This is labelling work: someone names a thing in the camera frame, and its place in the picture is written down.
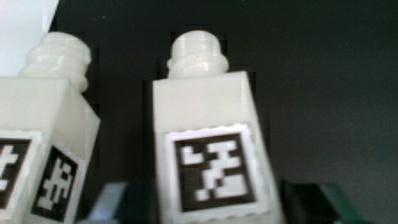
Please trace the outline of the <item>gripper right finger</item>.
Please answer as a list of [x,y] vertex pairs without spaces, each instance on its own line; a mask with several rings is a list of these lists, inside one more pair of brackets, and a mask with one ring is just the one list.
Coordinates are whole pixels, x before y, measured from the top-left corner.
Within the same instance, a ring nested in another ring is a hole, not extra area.
[[331,183],[285,183],[283,207],[289,224],[374,224]]

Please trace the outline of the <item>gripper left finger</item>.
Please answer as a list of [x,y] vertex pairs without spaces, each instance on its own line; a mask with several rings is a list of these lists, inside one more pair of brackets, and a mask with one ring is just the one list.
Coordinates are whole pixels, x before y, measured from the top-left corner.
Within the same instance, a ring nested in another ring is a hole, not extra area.
[[129,182],[109,183],[79,224],[157,224],[155,202],[152,186]]

